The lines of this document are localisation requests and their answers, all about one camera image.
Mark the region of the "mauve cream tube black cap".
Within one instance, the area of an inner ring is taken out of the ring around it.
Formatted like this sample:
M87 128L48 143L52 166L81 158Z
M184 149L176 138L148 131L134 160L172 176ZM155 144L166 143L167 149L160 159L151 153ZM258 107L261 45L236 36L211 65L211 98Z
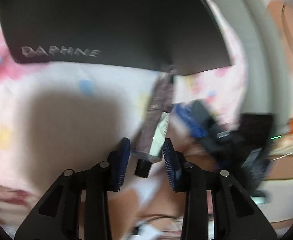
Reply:
M147 178L152 165L162 161L162 146L168 131L169 114L173 109L176 74L177 71L171 68L153 87L144 121L132 150L137 159L134 174L138 177Z

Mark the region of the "black open storage box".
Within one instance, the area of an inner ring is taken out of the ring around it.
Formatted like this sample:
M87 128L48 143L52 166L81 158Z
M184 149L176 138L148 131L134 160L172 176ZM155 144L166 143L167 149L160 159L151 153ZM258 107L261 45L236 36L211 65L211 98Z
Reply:
M206 0L0 0L0 24L21 64L175 68L180 75L230 65Z

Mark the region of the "beige padded headboard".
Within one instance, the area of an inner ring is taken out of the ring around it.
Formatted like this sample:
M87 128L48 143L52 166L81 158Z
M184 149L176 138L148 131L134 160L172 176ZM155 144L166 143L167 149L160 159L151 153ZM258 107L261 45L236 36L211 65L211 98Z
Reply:
M243 112L273 113L276 126L290 115L290 82L277 28L261 0L213 0L240 38L248 63Z

